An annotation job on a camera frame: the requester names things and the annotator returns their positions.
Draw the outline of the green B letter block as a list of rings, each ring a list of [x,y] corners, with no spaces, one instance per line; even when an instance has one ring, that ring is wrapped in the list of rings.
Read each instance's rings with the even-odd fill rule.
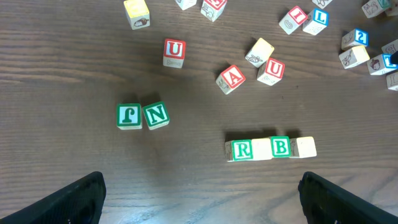
[[[290,139],[288,136],[272,136],[271,148],[273,157],[290,157]]]

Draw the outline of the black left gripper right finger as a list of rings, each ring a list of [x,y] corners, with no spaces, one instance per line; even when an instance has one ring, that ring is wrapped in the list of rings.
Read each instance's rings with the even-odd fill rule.
[[[397,217],[313,173],[305,172],[298,191],[308,223],[397,223]]]

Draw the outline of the yellow O letter block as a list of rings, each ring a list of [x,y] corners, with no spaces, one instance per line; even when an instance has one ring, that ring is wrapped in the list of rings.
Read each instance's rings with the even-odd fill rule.
[[[253,139],[251,144],[254,161],[271,160],[273,158],[270,138]]]

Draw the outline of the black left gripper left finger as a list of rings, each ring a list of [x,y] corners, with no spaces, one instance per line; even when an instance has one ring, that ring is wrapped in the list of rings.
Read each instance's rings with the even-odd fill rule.
[[[105,198],[103,174],[95,171],[2,218],[1,224],[98,224]]]

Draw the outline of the green R letter block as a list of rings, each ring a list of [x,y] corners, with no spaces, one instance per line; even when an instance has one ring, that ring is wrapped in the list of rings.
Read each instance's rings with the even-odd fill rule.
[[[232,140],[224,144],[228,162],[251,161],[254,159],[252,140]]]

